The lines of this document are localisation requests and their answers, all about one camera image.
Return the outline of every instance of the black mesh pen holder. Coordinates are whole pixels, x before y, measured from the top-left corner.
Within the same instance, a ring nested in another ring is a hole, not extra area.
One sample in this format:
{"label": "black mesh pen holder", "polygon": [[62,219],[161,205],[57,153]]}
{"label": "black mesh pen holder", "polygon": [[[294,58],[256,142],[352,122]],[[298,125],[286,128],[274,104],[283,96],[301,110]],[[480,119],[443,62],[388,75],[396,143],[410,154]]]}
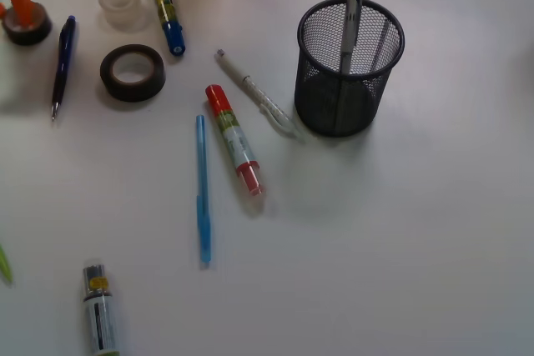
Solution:
{"label": "black mesh pen holder", "polygon": [[380,4],[363,0],[350,74],[340,73],[347,0],[327,0],[300,21],[295,107],[302,122],[327,137],[346,137],[375,118],[391,69],[404,52],[402,27]]}

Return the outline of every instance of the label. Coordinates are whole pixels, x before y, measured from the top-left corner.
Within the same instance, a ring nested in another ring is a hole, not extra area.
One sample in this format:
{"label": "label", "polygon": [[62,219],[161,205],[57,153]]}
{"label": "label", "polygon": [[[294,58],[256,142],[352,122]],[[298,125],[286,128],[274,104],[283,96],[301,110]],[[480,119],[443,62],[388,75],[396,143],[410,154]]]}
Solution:
{"label": "label", "polygon": [[91,278],[91,281],[89,281],[89,287],[92,290],[96,289],[108,289],[108,279],[105,277],[95,277]]}
{"label": "label", "polygon": [[83,303],[93,356],[119,356],[112,302],[110,296],[102,296]]}
{"label": "label", "polygon": [[232,158],[234,167],[237,168],[241,164],[255,162],[256,157],[250,149],[243,130],[239,126],[237,118],[231,111],[225,111],[217,116],[217,125],[220,132],[223,134],[226,148]]}

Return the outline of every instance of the marker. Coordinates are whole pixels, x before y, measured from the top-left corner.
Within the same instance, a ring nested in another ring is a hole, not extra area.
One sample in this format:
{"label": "marker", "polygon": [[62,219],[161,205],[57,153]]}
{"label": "marker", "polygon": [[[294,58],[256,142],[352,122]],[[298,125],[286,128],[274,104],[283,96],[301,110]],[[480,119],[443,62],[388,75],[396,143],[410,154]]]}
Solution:
{"label": "marker", "polygon": [[83,269],[83,306],[92,356],[119,356],[115,332],[115,305],[102,264]]}
{"label": "marker", "polygon": [[219,131],[223,135],[228,153],[232,158],[235,172],[243,179],[252,196],[263,193],[264,187],[259,179],[259,164],[223,89],[219,85],[210,85],[206,88],[206,95],[214,112]]}
{"label": "marker", "polygon": [[209,218],[208,162],[206,158],[206,130],[204,116],[197,116],[197,158],[199,164],[199,195],[197,196],[197,225],[199,228],[200,261],[211,261],[211,221]]}
{"label": "marker", "polygon": [[284,113],[284,110],[256,86],[252,81],[252,78],[250,78],[250,75],[239,70],[224,50],[220,49],[215,54],[215,59],[219,62],[223,70],[225,70],[231,78],[240,83],[241,87],[259,103],[259,109],[265,113],[280,131],[293,135],[295,138],[303,141],[302,133],[300,133],[299,129],[295,126],[290,116]]}
{"label": "marker", "polygon": [[[352,53],[358,43],[358,31],[360,30],[362,0],[347,0],[345,10],[345,22],[343,24],[343,35],[341,37],[340,73],[350,75],[352,64]],[[335,129],[340,129],[343,122],[343,107],[347,97],[346,89],[340,79],[339,97],[337,99],[337,113],[335,116]]]}
{"label": "marker", "polygon": [[176,9],[173,0],[154,0],[158,6],[159,22],[164,30],[169,51],[174,56],[181,56],[185,52],[184,37],[182,36],[182,27],[176,16]]}
{"label": "marker", "polygon": [[8,258],[3,252],[2,246],[0,246],[0,272],[2,272],[2,275],[6,278],[8,283],[13,282],[13,276],[11,274],[11,269],[9,268]]}

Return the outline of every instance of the blue pen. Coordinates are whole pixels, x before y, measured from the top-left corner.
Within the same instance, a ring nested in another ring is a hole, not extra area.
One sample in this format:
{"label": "blue pen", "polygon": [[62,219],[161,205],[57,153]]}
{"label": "blue pen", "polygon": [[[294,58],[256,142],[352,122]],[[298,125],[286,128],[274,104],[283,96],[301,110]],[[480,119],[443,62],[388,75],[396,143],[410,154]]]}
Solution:
{"label": "blue pen", "polygon": [[59,62],[56,80],[53,83],[52,121],[58,116],[59,106],[63,101],[65,86],[67,85],[68,65],[73,52],[74,34],[76,32],[76,18],[70,16],[59,34]]}
{"label": "blue pen", "polygon": [[197,157],[199,160],[199,196],[197,196],[197,225],[199,226],[200,260],[211,261],[211,222],[209,221],[208,163],[206,160],[206,131],[204,116],[197,116]]}

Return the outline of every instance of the light blue pen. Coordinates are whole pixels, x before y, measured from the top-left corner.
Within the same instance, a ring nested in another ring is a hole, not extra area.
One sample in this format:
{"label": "light blue pen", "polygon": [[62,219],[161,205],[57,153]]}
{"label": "light blue pen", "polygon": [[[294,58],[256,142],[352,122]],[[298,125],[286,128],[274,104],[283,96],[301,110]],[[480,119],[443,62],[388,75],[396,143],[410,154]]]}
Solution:
{"label": "light blue pen", "polygon": [[206,159],[206,131],[204,116],[197,116],[197,157],[199,160],[199,195],[197,196],[197,225],[199,226],[200,260],[211,261],[211,222],[209,221],[208,162]]}

